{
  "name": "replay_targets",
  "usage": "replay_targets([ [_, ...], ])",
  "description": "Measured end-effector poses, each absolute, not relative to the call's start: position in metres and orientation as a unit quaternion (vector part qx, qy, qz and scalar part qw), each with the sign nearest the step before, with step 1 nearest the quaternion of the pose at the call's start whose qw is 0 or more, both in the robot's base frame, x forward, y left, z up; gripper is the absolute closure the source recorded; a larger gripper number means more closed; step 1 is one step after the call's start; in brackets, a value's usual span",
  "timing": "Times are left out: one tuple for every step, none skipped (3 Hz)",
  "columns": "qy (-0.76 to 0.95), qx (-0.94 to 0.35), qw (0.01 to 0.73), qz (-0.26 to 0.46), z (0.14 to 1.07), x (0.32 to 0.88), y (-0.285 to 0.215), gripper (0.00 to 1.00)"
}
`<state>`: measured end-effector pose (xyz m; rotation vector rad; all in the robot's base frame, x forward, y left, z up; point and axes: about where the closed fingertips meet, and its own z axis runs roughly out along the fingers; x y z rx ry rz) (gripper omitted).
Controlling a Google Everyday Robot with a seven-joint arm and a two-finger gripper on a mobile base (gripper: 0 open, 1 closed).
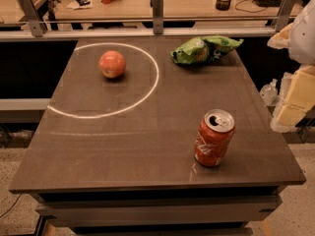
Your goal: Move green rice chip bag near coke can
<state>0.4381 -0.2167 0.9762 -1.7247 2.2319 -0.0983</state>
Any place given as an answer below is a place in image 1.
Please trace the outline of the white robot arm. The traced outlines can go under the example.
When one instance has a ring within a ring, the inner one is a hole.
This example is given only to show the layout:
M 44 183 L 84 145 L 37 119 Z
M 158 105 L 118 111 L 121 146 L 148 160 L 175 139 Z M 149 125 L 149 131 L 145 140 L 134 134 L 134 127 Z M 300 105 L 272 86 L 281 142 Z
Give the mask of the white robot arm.
M 310 0 L 267 45 L 287 48 L 289 58 L 300 64 L 293 75 L 282 78 L 280 100 L 271 121 L 273 131 L 286 133 L 315 106 L 315 0 Z

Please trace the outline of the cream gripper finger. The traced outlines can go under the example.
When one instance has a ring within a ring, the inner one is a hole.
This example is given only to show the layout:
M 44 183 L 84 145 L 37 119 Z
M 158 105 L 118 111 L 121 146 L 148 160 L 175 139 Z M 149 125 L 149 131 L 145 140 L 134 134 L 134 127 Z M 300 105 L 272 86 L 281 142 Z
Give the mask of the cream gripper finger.
M 294 129 L 315 106 L 315 66 L 301 65 L 293 74 L 284 73 L 271 129 L 286 133 Z
M 285 26 L 283 29 L 281 29 L 278 33 L 276 33 L 268 40 L 267 45 L 275 49 L 288 48 L 291 28 L 292 24 L 288 24 L 287 26 Z

